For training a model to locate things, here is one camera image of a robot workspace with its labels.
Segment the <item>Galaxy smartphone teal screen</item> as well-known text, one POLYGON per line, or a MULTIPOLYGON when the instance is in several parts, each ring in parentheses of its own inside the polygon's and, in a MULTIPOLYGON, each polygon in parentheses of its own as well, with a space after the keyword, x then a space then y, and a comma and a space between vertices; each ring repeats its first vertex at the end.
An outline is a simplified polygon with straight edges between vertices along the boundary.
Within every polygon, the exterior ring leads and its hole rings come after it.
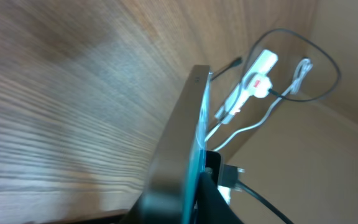
POLYGON ((206 163, 211 70, 195 65, 150 162, 140 203, 143 223, 189 223, 206 163))

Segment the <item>white power strip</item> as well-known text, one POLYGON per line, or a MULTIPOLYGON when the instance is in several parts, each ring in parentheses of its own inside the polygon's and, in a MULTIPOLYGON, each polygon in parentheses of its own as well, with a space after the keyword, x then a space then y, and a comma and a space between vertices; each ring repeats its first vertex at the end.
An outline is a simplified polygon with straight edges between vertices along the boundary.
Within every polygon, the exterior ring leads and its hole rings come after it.
POLYGON ((278 61, 277 54, 264 49, 250 68, 242 76, 240 85, 236 85, 231 94, 226 98, 214 117, 222 124, 228 124, 233 117, 240 112, 243 105, 251 97, 247 86, 256 73, 268 76, 268 73, 278 61))

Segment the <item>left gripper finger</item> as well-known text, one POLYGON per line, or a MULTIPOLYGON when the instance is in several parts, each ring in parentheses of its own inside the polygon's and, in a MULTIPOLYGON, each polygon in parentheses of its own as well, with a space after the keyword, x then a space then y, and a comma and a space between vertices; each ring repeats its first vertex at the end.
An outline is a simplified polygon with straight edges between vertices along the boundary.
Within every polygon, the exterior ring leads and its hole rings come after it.
POLYGON ((196 193, 197 224, 243 224, 220 194, 208 173, 201 173, 196 193))

